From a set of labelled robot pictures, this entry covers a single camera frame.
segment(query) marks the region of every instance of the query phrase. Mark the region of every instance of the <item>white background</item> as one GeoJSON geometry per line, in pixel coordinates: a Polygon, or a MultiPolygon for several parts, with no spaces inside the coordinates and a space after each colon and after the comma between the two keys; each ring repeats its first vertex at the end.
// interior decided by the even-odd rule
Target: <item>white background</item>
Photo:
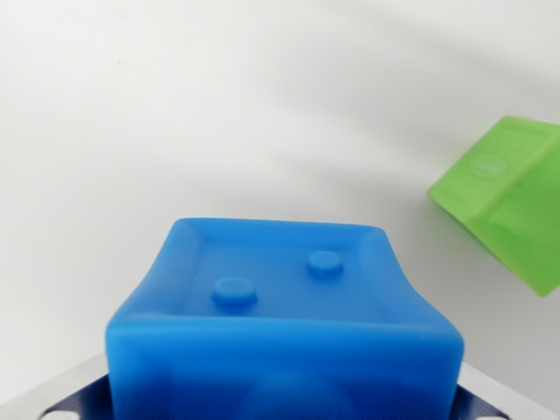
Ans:
{"type": "Polygon", "coordinates": [[[385,228],[466,360],[560,412],[536,296],[426,197],[560,122],[556,1],[0,0],[0,402],[103,349],[174,220],[385,228]]]}

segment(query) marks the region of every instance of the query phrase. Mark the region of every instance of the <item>green rubber block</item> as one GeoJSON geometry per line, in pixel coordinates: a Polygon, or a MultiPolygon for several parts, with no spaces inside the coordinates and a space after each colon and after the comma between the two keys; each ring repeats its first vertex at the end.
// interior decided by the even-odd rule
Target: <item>green rubber block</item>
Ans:
{"type": "Polygon", "coordinates": [[[541,296],[560,284],[560,126],[506,116],[430,196],[541,296]]]}

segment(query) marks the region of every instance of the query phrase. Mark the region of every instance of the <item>blue rubber block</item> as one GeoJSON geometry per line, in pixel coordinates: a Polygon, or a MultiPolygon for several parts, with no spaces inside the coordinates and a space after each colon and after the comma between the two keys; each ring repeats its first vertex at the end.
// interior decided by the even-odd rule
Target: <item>blue rubber block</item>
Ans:
{"type": "Polygon", "coordinates": [[[379,228],[184,219],[107,354],[116,420],[444,420],[463,340],[379,228]]]}

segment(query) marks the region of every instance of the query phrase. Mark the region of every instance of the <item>raised circular bump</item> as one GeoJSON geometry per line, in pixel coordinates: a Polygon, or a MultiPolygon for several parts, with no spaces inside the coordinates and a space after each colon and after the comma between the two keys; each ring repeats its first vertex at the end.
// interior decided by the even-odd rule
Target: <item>raised circular bump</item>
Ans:
{"type": "Polygon", "coordinates": [[[315,277],[333,277],[342,271],[340,257],[331,251],[316,251],[307,260],[309,271],[315,277]]]}
{"type": "Polygon", "coordinates": [[[214,284],[212,297],[220,306],[247,306],[256,301],[256,291],[246,278],[228,276],[214,284]]]}

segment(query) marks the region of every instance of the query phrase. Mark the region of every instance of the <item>metal base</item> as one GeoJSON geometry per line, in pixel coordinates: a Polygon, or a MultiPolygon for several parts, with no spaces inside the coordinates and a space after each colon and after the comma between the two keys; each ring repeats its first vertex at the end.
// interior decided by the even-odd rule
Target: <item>metal base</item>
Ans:
{"type": "MultiPolygon", "coordinates": [[[[450,420],[559,420],[465,363],[458,383],[450,420]]],[[[0,407],[0,420],[39,419],[114,420],[105,355],[99,354],[0,407]]]]}

